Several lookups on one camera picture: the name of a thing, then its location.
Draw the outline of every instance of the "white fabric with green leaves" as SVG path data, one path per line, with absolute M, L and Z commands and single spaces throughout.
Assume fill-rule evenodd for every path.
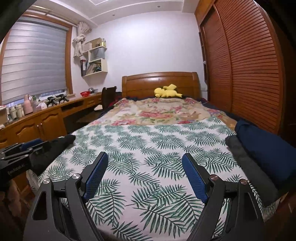
M 100 231 L 124 240 L 188 238 L 203 204 L 182 168 L 184 153 L 191 153 L 199 165 L 223 180 L 246 178 L 225 145 L 225 138 L 233 131 L 215 117 L 175 125 L 88 125 L 73 134 L 74 145 L 41 176 L 28 172 L 30 184 L 36 190 L 45 178 L 60 181 L 81 173 L 105 151 L 109 165 L 87 208 Z M 263 207 L 254 193 L 266 219 L 278 203 Z M 227 204 L 225 200 L 214 236 L 222 231 Z

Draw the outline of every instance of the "wardrobe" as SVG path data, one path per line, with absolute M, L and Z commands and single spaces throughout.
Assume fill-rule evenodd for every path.
M 261 129 L 296 142 L 296 53 L 253 0 L 200 0 L 209 101 Z

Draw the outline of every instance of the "wooden window frame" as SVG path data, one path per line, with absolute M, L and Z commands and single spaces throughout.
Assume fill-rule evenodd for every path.
M 65 79 L 66 79 L 66 86 L 69 90 L 69 93 L 73 94 L 72 74 L 71 74 L 71 43 L 72 43 L 72 28 L 73 28 L 73 26 L 68 23 L 65 23 L 61 20 L 46 16 L 43 14 L 35 13 L 35 12 L 25 12 L 22 16 L 49 21 L 49 22 L 59 24 L 59 25 L 64 26 L 69 29 L 66 33 L 66 45 L 65 45 Z M 0 52 L 0 105 L 2 104 L 2 95 L 1 95 L 2 65 L 3 65 L 4 52 L 6 49 L 9 34 L 10 34 L 10 30 L 6 34 L 6 36 L 3 40 L 2 48 L 1 48 L 1 52 Z

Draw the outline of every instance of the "yellow plush toy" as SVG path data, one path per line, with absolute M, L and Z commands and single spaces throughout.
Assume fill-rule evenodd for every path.
M 182 98 L 182 94 L 178 94 L 177 91 L 175 91 L 176 88 L 177 86 L 173 84 L 169 86 L 164 86 L 163 88 L 156 88 L 154 90 L 154 94 L 157 98 L 175 97 L 175 96 Z

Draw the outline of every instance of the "tied beige curtain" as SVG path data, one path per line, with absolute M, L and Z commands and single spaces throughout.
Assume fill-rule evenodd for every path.
M 82 55 L 81 44 L 85 41 L 85 34 L 89 33 L 90 31 L 91 28 L 85 22 L 80 22 L 78 24 L 78 36 L 73 39 L 75 46 L 74 57 L 80 57 Z

